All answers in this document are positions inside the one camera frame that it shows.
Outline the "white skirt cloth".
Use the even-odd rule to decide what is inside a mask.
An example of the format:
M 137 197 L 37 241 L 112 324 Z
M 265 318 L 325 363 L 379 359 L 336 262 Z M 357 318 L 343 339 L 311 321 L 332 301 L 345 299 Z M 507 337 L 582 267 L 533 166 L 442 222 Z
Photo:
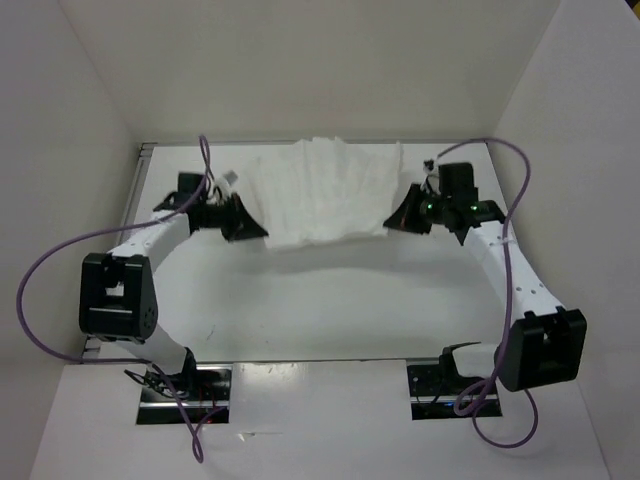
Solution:
M 300 140 L 245 170 L 274 251 L 387 235 L 403 149 L 388 154 L 333 139 Z

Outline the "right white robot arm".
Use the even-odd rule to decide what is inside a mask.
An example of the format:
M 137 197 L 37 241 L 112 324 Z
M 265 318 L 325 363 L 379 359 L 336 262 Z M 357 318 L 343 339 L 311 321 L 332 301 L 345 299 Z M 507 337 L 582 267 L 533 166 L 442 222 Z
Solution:
M 498 378 L 507 390 L 575 379 L 587 331 L 585 316 L 579 309 L 566 308 L 542 284 L 509 233 L 499 206 L 480 201 L 477 193 L 473 187 L 456 199 L 413 183 L 384 226 L 423 235 L 441 225 L 482 267 L 509 312 L 506 346 L 494 354 Z

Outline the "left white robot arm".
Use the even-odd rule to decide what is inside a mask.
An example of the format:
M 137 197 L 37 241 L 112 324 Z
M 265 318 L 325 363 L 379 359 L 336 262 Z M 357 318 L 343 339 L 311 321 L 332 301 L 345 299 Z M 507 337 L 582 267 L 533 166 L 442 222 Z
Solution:
M 103 342 L 114 342 L 149 361 L 138 382 L 176 399 L 192 397 L 199 387 L 191 350 L 158 325 L 154 273 L 179 245 L 202 229 L 219 230 L 228 242 L 268 235 L 240 196 L 209 203 L 200 195 L 169 193 L 153 210 L 149 224 L 107 253 L 91 253 L 81 269 L 79 326 Z

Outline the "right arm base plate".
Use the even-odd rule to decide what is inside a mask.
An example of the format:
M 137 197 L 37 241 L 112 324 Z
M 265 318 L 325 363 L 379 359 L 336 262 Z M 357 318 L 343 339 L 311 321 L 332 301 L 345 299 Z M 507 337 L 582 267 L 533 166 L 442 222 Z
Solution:
M 454 412 L 459 394 L 480 380 L 443 372 L 443 367 L 431 362 L 408 363 L 407 382 L 413 421 L 461 419 Z

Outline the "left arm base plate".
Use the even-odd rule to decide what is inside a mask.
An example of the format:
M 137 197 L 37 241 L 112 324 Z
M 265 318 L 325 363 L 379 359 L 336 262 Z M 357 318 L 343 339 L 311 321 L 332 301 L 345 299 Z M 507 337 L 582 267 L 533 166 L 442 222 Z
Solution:
M 189 421 L 196 426 L 226 424 L 229 421 L 233 366 L 231 364 L 207 364 L 197 366 L 197 385 L 187 393 L 176 386 Z M 169 388 L 158 377 L 152 377 L 152 385 L 140 374 L 130 374 L 141 386 L 137 410 L 137 425 L 176 425 L 183 417 Z

